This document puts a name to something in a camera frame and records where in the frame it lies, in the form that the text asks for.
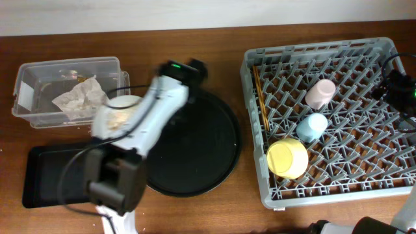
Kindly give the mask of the grey plate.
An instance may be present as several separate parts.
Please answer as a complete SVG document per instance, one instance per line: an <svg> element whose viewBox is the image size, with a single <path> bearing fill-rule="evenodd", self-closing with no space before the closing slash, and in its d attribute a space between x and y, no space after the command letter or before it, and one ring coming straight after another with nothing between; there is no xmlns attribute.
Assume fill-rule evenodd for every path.
<svg viewBox="0 0 416 234"><path fill-rule="evenodd" d="M110 99L105 103L105 106L114 110L124 110L137 106L141 99L141 97L133 95L118 96Z"/></svg>

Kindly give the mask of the yellow plastic bowl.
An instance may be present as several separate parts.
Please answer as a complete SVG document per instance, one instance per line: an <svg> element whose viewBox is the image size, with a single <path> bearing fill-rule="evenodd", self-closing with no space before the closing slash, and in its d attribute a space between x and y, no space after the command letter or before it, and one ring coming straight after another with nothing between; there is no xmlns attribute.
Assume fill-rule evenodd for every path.
<svg viewBox="0 0 416 234"><path fill-rule="evenodd" d="M296 179L306 172L309 159L305 146L299 140L284 138L268 147L266 162L275 175Z"/></svg>

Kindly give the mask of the peanut shells and rice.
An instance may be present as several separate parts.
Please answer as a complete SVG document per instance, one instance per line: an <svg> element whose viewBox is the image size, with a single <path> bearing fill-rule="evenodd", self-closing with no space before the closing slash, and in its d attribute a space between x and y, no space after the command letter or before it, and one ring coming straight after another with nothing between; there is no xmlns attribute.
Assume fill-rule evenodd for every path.
<svg viewBox="0 0 416 234"><path fill-rule="evenodd" d="M115 131L130 118L129 110L112 110L107 114L107 128Z"/></svg>

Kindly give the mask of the blue plastic cup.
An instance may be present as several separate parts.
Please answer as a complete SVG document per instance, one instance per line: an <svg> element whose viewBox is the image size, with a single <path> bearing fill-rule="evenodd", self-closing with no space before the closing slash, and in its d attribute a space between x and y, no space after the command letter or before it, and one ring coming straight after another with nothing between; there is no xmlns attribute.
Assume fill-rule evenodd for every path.
<svg viewBox="0 0 416 234"><path fill-rule="evenodd" d="M312 142L318 139L327 127L327 118L323 114L313 113L297 125L296 134L300 140Z"/></svg>

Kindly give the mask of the pink plastic cup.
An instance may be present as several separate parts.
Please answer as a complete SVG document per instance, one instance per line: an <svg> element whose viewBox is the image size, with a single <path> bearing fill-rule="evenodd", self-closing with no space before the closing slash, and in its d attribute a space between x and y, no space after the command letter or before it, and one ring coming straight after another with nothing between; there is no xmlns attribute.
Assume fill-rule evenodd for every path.
<svg viewBox="0 0 416 234"><path fill-rule="evenodd" d="M327 105L335 94L336 86L329 79L318 81L305 95L305 102L312 109L320 109Z"/></svg>

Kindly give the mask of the white tissue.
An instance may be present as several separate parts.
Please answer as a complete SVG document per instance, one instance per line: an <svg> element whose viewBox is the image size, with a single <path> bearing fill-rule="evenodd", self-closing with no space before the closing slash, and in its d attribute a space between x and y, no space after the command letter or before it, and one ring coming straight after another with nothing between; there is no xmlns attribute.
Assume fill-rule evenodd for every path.
<svg viewBox="0 0 416 234"><path fill-rule="evenodd" d="M103 102L108 101L106 93L102 90L96 76L87 78L85 81L75 85L69 92L56 97L52 103L55 104L69 120L91 118L96 109Z"/></svg>

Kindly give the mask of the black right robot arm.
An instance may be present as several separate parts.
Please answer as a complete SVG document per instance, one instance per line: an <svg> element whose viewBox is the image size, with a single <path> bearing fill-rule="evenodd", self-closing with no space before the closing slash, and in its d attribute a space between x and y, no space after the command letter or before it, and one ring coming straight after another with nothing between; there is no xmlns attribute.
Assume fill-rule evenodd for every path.
<svg viewBox="0 0 416 234"><path fill-rule="evenodd" d="M392 69L386 72L389 62L397 57L415 57L411 53L397 53L386 59L382 65L382 82L371 93L376 100L382 100L399 113L399 119L392 137L415 134L415 124L409 121L415 117L415 79ZM311 224L308 233L415 233L415 189L413 188L405 205L394 216L390 224L371 217L364 217L355 226L338 226L327 220Z"/></svg>

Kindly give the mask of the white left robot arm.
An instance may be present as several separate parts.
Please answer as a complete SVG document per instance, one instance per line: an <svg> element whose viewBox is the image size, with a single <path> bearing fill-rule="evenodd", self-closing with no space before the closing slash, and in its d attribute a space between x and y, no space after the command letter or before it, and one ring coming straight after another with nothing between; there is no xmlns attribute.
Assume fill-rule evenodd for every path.
<svg viewBox="0 0 416 234"><path fill-rule="evenodd" d="M67 210L98 216L105 233L136 233L135 209L146 188L146 157L166 124L199 91L206 65L161 64L144 97L124 95L105 101L92 122L92 143L64 166L57 200ZM64 180L72 164L84 158L84 192L95 211L70 207Z"/></svg>

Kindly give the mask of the grey plastic dishwasher rack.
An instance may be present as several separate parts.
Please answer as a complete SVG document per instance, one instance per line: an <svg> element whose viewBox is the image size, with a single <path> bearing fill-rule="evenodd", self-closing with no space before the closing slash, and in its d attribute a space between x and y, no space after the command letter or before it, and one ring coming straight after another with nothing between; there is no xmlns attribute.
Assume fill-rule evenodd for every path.
<svg viewBox="0 0 416 234"><path fill-rule="evenodd" d="M391 136L399 113L371 97L382 65L397 49L390 38L365 38L247 50L240 76L252 128L262 204L273 210L408 194L415 184L415 135ZM307 91L321 79L335 83L320 108L322 136L305 145L304 174L285 179L267 166L268 147L296 138L313 109Z"/></svg>

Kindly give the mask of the round black tray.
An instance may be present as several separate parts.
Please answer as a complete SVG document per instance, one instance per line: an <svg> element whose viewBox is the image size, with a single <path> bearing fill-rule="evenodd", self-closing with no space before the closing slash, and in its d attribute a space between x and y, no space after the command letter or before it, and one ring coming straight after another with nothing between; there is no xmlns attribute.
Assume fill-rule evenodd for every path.
<svg viewBox="0 0 416 234"><path fill-rule="evenodd" d="M198 92L164 127L148 153L148 186L173 197L192 197L225 181L242 148L239 121L229 105Z"/></svg>

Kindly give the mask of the black rectangular bin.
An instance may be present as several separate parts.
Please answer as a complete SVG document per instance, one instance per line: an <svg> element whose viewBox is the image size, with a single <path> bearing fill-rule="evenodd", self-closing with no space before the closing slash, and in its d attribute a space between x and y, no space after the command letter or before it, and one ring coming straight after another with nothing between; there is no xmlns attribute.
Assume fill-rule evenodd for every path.
<svg viewBox="0 0 416 234"><path fill-rule="evenodd" d="M22 205L27 209L58 205L57 185L62 169L84 147L84 142L33 147L27 158ZM77 159L66 174L63 191L68 204L89 201L83 189L84 161L85 156Z"/></svg>

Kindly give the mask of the clear plastic bin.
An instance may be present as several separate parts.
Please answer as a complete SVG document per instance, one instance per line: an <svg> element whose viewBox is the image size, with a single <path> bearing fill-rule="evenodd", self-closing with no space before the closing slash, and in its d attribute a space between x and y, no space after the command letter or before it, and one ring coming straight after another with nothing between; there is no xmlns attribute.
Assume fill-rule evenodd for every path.
<svg viewBox="0 0 416 234"><path fill-rule="evenodd" d="M16 99L12 114L27 120L37 129L91 124L95 115L91 118L69 120L52 101L94 75L109 100L130 94L129 74L120 69L120 62L116 57L22 64L16 78Z"/></svg>

